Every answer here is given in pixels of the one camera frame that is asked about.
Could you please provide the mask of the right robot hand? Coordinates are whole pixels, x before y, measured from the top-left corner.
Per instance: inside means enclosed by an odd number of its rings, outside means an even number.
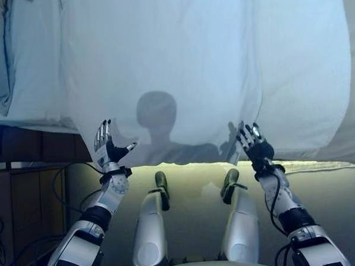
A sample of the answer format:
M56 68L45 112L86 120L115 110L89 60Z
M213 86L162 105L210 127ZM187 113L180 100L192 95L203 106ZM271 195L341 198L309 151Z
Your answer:
M265 139L258 124L241 126L236 138L241 143L241 147L251 161L255 172L263 171L271 165L275 155L274 149Z

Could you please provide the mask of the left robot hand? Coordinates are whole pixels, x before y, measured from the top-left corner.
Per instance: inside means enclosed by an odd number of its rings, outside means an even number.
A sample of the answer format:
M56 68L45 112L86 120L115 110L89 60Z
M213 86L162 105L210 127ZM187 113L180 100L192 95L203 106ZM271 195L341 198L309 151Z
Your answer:
M117 170L118 162L137 146L137 142L121 147L115 145L110 131L111 124L111 119L103 120L95 134L93 145L97 165L104 173Z

